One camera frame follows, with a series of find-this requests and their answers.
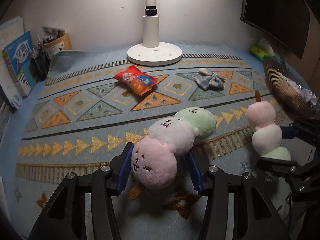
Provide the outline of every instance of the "orange triangle pattern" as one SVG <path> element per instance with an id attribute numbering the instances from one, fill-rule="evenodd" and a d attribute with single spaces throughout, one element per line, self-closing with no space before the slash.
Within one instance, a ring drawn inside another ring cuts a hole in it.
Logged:
<path id="1" fill-rule="evenodd" d="M 232 79 L 232 75 L 233 75 L 233 71 L 214 71 L 214 73 L 220 74 L 221 76 L 223 76 L 229 80 Z"/>
<path id="2" fill-rule="evenodd" d="M 58 106 L 62 107 L 66 103 L 68 103 L 68 101 L 71 98 L 73 98 L 75 95 L 77 95 L 80 91 L 81 90 L 73 92 L 73 93 L 70 93 L 70 94 L 66 94 L 66 95 L 63 95 L 63 96 L 60 96 L 60 97 L 57 97 L 57 98 L 54 98 L 54 101 L 58 104 Z"/>
<path id="3" fill-rule="evenodd" d="M 180 103 L 181 101 L 174 99 L 172 97 L 166 96 L 158 92 L 152 92 L 140 103 L 135 105 L 131 109 L 131 111 L 140 111 L 145 109 L 151 109 L 154 107 L 169 106 L 169 105 L 175 105 Z"/>
<path id="4" fill-rule="evenodd" d="M 169 75 L 162 75 L 162 76 L 155 76 L 154 78 L 157 79 L 157 84 L 159 84 L 162 80 L 164 80 Z"/>
<path id="5" fill-rule="evenodd" d="M 70 119 L 61 110 L 59 110 L 53 115 L 53 117 L 49 119 L 48 122 L 44 124 L 42 128 L 54 127 L 57 125 L 62 125 L 70 122 L 71 122 Z"/>
<path id="6" fill-rule="evenodd" d="M 239 84 L 236 84 L 234 82 L 231 83 L 229 95 L 241 94 L 246 92 L 251 92 L 251 90 L 243 86 L 240 86 Z"/>

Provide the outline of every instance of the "red snack bag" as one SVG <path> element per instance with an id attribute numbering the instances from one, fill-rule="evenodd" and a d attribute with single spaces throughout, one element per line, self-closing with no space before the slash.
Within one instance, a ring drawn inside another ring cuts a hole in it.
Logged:
<path id="1" fill-rule="evenodd" d="M 115 75 L 115 79 L 126 83 L 136 94 L 142 96 L 156 83 L 157 79 L 141 72 L 136 66 L 131 65 L 125 71 Z"/>

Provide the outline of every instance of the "lamp base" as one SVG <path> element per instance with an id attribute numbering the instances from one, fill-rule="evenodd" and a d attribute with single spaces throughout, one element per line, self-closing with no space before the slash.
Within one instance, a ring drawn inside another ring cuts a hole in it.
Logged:
<path id="1" fill-rule="evenodd" d="M 182 57 L 182 50 L 173 44 L 159 42 L 155 48 L 143 47 L 142 43 L 128 49 L 128 59 L 139 65 L 162 66 L 179 61 Z"/>

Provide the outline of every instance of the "green triangle pattern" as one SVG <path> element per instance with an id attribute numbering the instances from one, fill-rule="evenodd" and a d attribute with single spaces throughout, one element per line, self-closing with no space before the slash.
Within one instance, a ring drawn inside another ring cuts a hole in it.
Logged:
<path id="1" fill-rule="evenodd" d="M 195 80 L 193 76 L 202 77 L 202 75 L 199 72 L 177 73 L 176 75 L 179 77 L 184 77 L 184 78 L 193 80 L 193 81 Z"/>
<path id="2" fill-rule="evenodd" d="M 86 111 L 83 115 L 81 115 L 77 121 L 90 120 L 122 113 L 123 112 L 120 109 L 115 108 L 114 106 L 109 105 L 108 103 L 101 100 L 93 107 L 91 107 L 88 111 Z"/>
<path id="3" fill-rule="evenodd" d="M 265 90 L 268 88 L 266 86 L 260 84 L 259 82 L 253 81 L 253 89 L 254 90 Z"/>
<path id="4" fill-rule="evenodd" d="M 91 93 L 94 93 L 96 96 L 103 98 L 107 93 L 109 93 L 113 88 L 115 88 L 118 83 L 105 84 L 102 86 L 87 88 Z"/>
<path id="5" fill-rule="evenodd" d="M 50 100 L 45 101 L 45 102 L 42 102 L 42 103 L 39 103 L 39 104 L 36 104 L 35 107 L 32 109 L 31 116 L 35 116 L 36 114 L 38 114 L 38 113 L 40 112 L 40 110 L 41 110 L 49 101 L 50 101 Z"/>
<path id="6" fill-rule="evenodd" d="M 32 117 L 29 122 L 27 123 L 26 125 L 26 128 L 25 128 L 25 132 L 31 132 L 31 131 L 35 131 L 35 130 L 38 130 L 38 126 L 36 124 L 36 120 L 34 117 Z"/>
<path id="7" fill-rule="evenodd" d="M 209 99 L 209 98 L 216 98 L 216 97 L 224 97 L 224 94 L 214 91 L 214 90 L 207 90 L 203 91 L 201 88 L 197 88 L 188 99 L 188 101 L 196 101 L 202 99 Z"/>
<path id="8" fill-rule="evenodd" d="M 238 73 L 240 73 L 241 75 L 246 76 L 247 78 L 252 79 L 252 72 L 251 71 L 237 71 Z"/>

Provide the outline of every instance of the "gold ribbed bowl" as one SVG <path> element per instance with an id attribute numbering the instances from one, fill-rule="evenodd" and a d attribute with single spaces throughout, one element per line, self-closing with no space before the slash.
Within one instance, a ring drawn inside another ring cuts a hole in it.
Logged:
<path id="1" fill-rule="evenodd" d="M 313 117 L 316 115 L 316 112 L 307 105 L 303 98 L 280 75 L 280 73 L 282 73 L 287 78 L 295 81 L 296 84 L 299 84 L 297 78 L 282 64 L 276 62 L 270 57 L 264 57 L 263 69 L 266 75 L 268 87 L 273 90 L 282 103 L 295 112 L 299 117 Z"/>

